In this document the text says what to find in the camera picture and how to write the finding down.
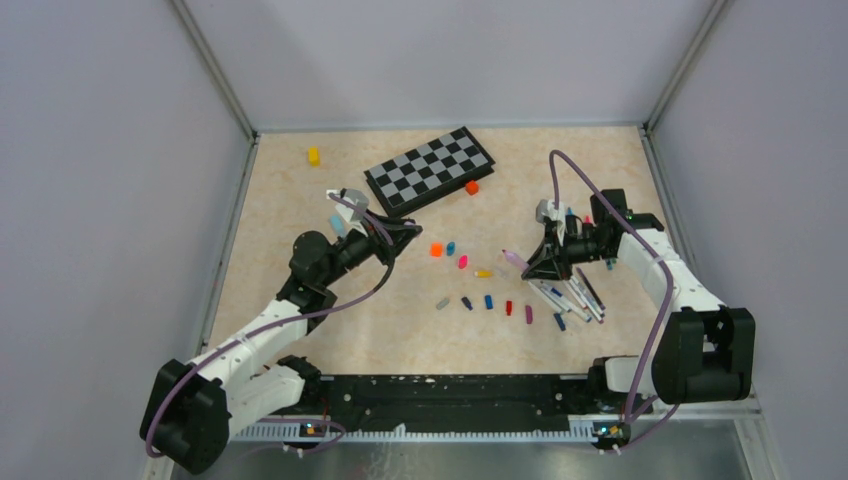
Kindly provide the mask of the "purple whiteboard marker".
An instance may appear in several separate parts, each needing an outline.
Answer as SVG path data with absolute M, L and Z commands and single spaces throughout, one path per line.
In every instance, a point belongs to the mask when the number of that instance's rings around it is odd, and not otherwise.
M 598 318 L 602 318 L 603 310 L 600 305 L 596 302 L 594 296 L 589 292 L 589 290 L 577 279 L 576 275 L 572 276 L 569 283 L 578 292 L 582 301 L 593 312 L 593 314 Z

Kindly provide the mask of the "white marker blue cap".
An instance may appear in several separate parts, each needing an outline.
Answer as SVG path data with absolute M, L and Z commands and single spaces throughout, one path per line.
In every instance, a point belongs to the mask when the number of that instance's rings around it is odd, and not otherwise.
M 585 309 L 583 309 L 582 307 L 578 307 L 577 305 L 572 303 L 559 290 L 547 284 L 545 284 L 545 288 L 548 290 L 554 301 L 557 302 L 567 312 L 573 313 L 585 323 L 589 323 L 593 320 L 592 316 Z

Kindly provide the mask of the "white marker grey cap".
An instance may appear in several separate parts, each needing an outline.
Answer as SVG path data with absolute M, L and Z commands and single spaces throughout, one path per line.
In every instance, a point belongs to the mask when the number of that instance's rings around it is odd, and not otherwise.
M 543 283 L 530 281 L 529 287 L 533 292 L 539 295 L 542 300 L 549 305 L 556 313 L 565 314 L 570 312 L 570 308 L 561 296 L 556 295 L 548 286 Z

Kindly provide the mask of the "pink eraser block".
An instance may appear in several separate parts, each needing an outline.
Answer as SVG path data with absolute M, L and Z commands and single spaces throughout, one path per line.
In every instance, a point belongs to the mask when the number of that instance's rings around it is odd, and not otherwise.
M 504 255 L 505 260 L 509 264 L 519 269 L 521 272 L 524 272 L 529 267 L 528 262 L 521 258 L 517 253 L 509 250 L 503 250 L 502 253 Z

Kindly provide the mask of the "black highlighter with blue cap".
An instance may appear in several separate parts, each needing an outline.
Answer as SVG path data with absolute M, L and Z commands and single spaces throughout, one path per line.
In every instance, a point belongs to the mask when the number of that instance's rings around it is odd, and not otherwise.
M 566 215 L 564 217 L 565 221 L 565 231 L 566 234 L 571 237 L 576 237 L 580 233 L 580 229 L 578 227 L 579 217 L 573 213 L 573 210 L 568 207 L 566 210 Z

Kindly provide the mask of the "white marker with pink band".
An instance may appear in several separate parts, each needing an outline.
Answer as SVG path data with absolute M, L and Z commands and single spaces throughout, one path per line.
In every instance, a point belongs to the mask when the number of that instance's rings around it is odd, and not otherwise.
M 584 297 L 584 300 L 586 301 L 586 303 L 587 303 L 587 304 L 588 304 L 588 306 L 590 307 L 591 312 L 592 312 L 592 315 L 593 315 L 593 317 L 595 318 L 595 320 L 596 320 L 599 324 L 603 324 L 603 323 L 604 323 L 604 312 L 600 310 L 600 308 L 599 308 L 599 307 L 598 307 L 598 305 L 595 303 L 595 301 L 593 300 L 593 298 L 592 298 L 592 296 L 590 295 L 590 293 L 589 293 L 589 292 L 588 292 L 588 291 L 587 291 L 584 287 L 582 287 L 582 286 L 580 286 L 580 285 L 575 286 L 575 288 L 576 288 L 576 289 L 578 289 L 578 290 L 579 290 L 579 292 L 580 292 L 580 293 L 582 294 L 582 296 Z

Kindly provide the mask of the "purple gel pen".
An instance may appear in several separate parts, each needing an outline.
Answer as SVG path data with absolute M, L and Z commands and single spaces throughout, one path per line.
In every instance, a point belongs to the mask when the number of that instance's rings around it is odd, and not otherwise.
M 601 300 L 600 296 L 598 295 L 598 293 L 594 289 L 593 285 L 591 284 L 591 282 L 589 281 L 588 277 L 585 275 L 583 270 L 580 267 L 576 267 L 575 270 L 577 272 L 577 275 L 580 278 L 580 281 L 585 286 L 585 288 L 588 290 L 588 292 L 590 293 L 590 295 L 592 296 L 593 300 L 598 305 L 600 310 L 605 311 L 606 306 L 604 305 L 603 301 Z

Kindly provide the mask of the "light blue eraser block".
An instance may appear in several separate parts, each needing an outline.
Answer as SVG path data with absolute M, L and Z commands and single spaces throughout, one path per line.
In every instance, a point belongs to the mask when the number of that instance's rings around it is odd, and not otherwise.
M 347 230 L 345 227 L 345 223 L 341 217 L 338 215 L 333 215 L 330 217 L 330 225 L 337 237 L 345 237 L 347 234 Z

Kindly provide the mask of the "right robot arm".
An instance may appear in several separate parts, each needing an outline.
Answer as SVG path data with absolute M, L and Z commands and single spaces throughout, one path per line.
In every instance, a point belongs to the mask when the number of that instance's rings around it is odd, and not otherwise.
M 749 397 L 756 324 L 745 308 L 711 293 L 672 246 L 659 219 L 628 209 L 621 189 L 590 198 L 592 221 L 579 223 L 555 200 L 542 200 L 539 247 L 518 263 L 521 278 L 554 310 L 584 322 L 606 314 L 579 265 L 616 260 L 627 266 L 658 309 L 647 351 L 603 358 L 586 385 L 589 404 L 612 412 L 627 397 L 668 405 L 740 401 Z

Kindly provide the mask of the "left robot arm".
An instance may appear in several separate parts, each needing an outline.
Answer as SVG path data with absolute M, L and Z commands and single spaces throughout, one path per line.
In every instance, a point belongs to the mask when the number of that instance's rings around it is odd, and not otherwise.
M 166 456 L 192 474 L 208 470 L 227 444 L 264 417 L 291 407 L 308 413 L 319 404 L 320 386 L 303 370 L 269 365 L 286 346 L 311 333 L 344 304 L 329 287 L 370 258 L 387 268 L 423 229 L 410 219 L 367 211 L 344 237 L 330 242 L 318 231 L 297 237 L 290 276 L 247 326 L 194 359 L 172 359 L 157 372 L 140 425 L 147 453 Z

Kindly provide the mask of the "black and grey chessboard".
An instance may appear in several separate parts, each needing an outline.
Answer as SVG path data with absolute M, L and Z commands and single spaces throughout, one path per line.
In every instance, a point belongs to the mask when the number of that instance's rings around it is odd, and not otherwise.
M 364 171 L 389 217 L 424 208 L 494 172 L 496 162 L 463 126 Z

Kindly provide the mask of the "orange red cube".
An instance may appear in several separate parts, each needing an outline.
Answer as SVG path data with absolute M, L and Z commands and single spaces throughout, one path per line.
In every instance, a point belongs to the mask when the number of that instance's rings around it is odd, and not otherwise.
M 476 181 L 470 181 L 465 185 L 465 191 L 469 195 L 476 195 L 480 190 L 479 184 Z

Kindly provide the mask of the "yellow block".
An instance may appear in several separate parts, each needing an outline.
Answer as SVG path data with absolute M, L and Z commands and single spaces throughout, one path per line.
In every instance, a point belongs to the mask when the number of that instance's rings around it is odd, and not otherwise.
M 318 147 L 310 147 L 307 152 L 308 163 L 310 166 L 318 167 L 321 165 L 321 154 Z

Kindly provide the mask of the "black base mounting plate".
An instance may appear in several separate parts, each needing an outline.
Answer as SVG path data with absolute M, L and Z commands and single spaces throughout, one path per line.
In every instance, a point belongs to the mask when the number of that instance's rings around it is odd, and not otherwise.
M 350 433 L 565 432 L 574 416 L 620 415 L 625 401 L 595 374 L 337 375 L 307 381 L 304 397 L 276 413 Z

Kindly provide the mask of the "aluminium frame rail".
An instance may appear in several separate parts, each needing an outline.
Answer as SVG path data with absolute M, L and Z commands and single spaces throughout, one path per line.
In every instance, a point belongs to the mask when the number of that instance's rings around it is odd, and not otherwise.
M 218 380 L 172 362 L 157 375 L 140 435 L 191 474 L 209 470 L 234 441 L 300 456 L 347 443 L 577 443 L 598 454 L 635 446 L 629 401 L 600 367 L 584 378 L 518 375 L 324 376 L 300 358 L 284 371 L 303 382 L 293 400 L 261 390 L 250 413 Z

